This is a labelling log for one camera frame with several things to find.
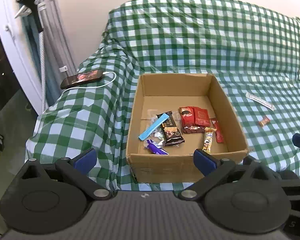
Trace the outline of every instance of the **gray curtain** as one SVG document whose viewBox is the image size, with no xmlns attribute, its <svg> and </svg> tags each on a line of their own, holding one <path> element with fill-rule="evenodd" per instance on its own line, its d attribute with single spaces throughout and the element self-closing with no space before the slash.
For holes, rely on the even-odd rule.
<svg viewBox="0 0 300 240">
<path fill-rule="evenodd" d="M 59 76 L 58 81 L 61 84 L 63 78 L 66 76 L 65 74 L 60 75 L 59 68 L 66 65 L 68 67 L 68 74 L 75 75 L 76 67 L 66 34 L 62 29 L 58 0 L 47 2 L 46 9 L 41 11 L 41 19 L 44 29 L 46 55 L 49 57 L 55 75 Z"/>
</svg>

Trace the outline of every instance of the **phone screen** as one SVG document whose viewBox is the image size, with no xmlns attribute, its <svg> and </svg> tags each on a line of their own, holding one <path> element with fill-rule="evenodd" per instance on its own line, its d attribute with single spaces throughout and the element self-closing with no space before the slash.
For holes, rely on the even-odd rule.
<svg viewBox="0 0 300 240">
<path fill-rule="evenodd" d="M 90 83 L 99 80 L 102 77 L 102 70 L 92 70 L 90 72 L 77 74 L 75 76 L 67 77 L 63 80 L 61 89 L 78 86 L 80 84 Z"/>
</svg>

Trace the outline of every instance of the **green checkered fabric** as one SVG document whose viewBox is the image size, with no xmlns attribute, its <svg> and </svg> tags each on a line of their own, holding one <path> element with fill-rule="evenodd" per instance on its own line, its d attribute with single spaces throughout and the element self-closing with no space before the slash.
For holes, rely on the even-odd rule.
<svg viewBox="0 0 300 240">
<path fill-rule="evenodd" d="M 236 111 L 250 155 L 300 176 L 300 149 L 291 141 L 300 133 L 300 19 L 236 0 L 132 0 L 109 13 L 103 41 L 79 73 L 98 68 L 118 77 L 104 88 L 65 92 L 39 116 L 28 157 L 51 163 L 94 147 L 98 162 L 89 176 L 101 185 L 183 189 L 189 183 L 138 184 L 130 175 L 125 149 L 137 80 L 142 73 L 212 73 Z M 264 115 L 271 122 L 262 128 Z"/>
</svg>

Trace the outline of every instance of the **cardboard box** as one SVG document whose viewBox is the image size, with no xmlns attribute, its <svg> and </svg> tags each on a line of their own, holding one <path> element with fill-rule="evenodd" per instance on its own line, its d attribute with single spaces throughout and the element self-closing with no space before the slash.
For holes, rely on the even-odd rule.
<svg viewBox="0 0 300 240">
<path fill-rule="evenodd" d="M 193 164 L 194 150 L 203 147 L 203 133 L 182 134 L 184 143 L 164 149 L 169 155 L 155 155 L 144 149 L 138 136 L 149 124 L 148 109 L 161 113 L 178 111 L 182 106 L 198 106 L 216 117 L 224 143 L 217 143 L 214 134 L 211 154 L 239 163 L 248 153 L 242 127 L 219 82 L 211 74 L 158 73 L 139 77 L 134 98 L 126 157 L 138 182 L 196 182 L 203 177 Z"/>
</svg>

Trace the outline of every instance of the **yellow candy wrapper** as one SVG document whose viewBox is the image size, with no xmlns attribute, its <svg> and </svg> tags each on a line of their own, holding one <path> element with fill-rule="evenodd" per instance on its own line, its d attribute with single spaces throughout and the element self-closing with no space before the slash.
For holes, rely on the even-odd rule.
<svg viewBox="0 0 300 240">
<path fill-rule="evenodd" d="M 215 132 L 217 129 L 206 127 L 204 129 L 204 141 L 203 141 L 203 148 L 206 153 L 210 153 L 211 145 L 212 145 L 212 137 L 213 132 Z"/>
</svg>

